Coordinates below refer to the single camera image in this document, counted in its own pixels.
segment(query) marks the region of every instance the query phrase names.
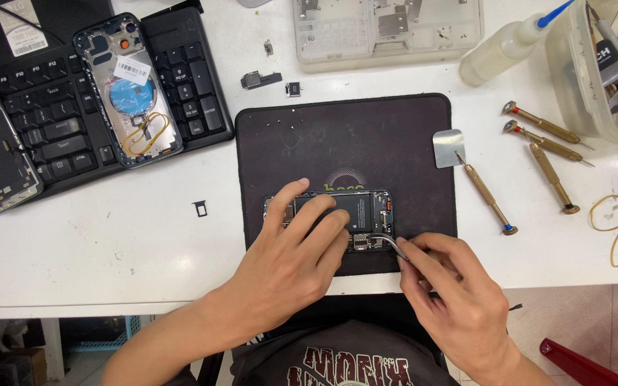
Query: black mat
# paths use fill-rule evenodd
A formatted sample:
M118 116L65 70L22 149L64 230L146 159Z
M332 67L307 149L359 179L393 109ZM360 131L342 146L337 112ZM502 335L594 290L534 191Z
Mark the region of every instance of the black mat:
M388 188L396 236L457 235L453 168L436 169L433 134L449 130L442 94L248 109L236 117L247 248L262 198L307 177L308 191ZM336 276L399 272L393 251L347 253Z

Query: plastic bottle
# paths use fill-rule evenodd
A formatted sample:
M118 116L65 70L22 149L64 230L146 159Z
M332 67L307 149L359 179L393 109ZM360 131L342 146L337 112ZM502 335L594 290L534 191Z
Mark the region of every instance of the plastic bottle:
M500 28L461 61L461 79L471 86L480 86L524 61L550 31L549 23L573 2L568 1L546 16L535 14Z

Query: blue nozzle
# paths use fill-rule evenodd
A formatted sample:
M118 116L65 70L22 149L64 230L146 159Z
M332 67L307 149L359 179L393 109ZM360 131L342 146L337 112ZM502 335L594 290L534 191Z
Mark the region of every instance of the blue nozzle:
M555 17L559 16L560 13L564 12L564 10L566 10L566 8L571 5L571 3L573 3L574 0L569 0L568 2L564 3L564 5L562 5L561 7L557 8L556 10L552 11L551 13L548 13L546 16L541 17L540 19L538 19L538 22L536 23L536 25L538 26L538 28L545 28L547 27L547 25L553 21L555 19Z

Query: blue adhesive circle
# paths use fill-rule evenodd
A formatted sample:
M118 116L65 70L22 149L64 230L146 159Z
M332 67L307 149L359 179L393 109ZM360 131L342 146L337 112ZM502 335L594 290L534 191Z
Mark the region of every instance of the blue adhesive circle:
M111 104L119 113L139 115L149 109L154 97L154 87L149 80L144 86L117 78L109 86Z

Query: precision screwdriver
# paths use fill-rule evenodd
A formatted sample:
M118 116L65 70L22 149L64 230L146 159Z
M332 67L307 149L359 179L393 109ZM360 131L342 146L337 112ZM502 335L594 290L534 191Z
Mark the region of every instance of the precision screwdriver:
M529 138L529 140L531 140L532 142L537 142L542 148L544 148L547 151L553 152L566 159L570 159L571 161L582 162L582 163L585 163L586 165L595 167L595 165L584 160L583 157L580 154L576 153L575 151L565 148L564 146L558 144L557 142L551 141L550 139L547 139L545 137L539 137L533 133L530 133L529 131L521 127L518 127L516 124L517 124L517 121L512 119L511 121L507 122L507 124L505 125L502 131L504 133L517 133L519 135L525 133L526 136Z
M548 122L543 118L538 118L531 113L527 113L526 111L519 109L518 107L516 107L516 102L513 100L507 102L505 107L502 109L502 112L504 114L517 114L518 116L526 118L529 121L533 122L537 127L542 128L546 132L562 138L564 141L570 142L571 144L583 145L591 150L595 150L594 148L591 148L590 146L581 142L581 139L576 134L571 133L571 131L565 130L552 122Z
M473 166L469 165L464 160L464 157L462 157L461 154L459 154L459 151L455 150L455 154L457 155L457 157L459 157L459 161L461 161L464 164L464 170L466 170L466 174L471 179L471 182L474 183L476 190L479 191L479 193L485 200L485 203L492 209L493 213L497 216L497 218L502 223L502 227L503 227L502 233L504 233L505 236L511 236L515 234L516 232L519 232L519 228L512 227L510 222L507 221L507 218L505 217L505 215L502 214L502 211L500 210L500 208L497 206L497 203L495 202L495 198L490 193L490 190L487 189L483 180L479 177L479 174L476 171L476 169L474 169Z
M550 185L552 185L552 188L554 188L555 192L560 197L562 204L564 204L562 213L575 214L576 212L581 210L581 208L571 203L571 200L569 199L569 195L567 194L566 191L564 191L564 188L562 187L562 184L560 183L560 177L557 176L555 169L552 167L552 164L547 159L547 155L545 155L545 152L543 152L543 149L540 147L540 145L538 145L536 142L533 141L533 139L531 138L531 136L529 136L527 131L525 131L524 134L526 134L526 137L531 142L531 144L529 145L529 148L531 149L531 153L533 153L533 156L536 157L536 161L538 162L540 169L543 170L543 174L545 174L547 181L550 182Z

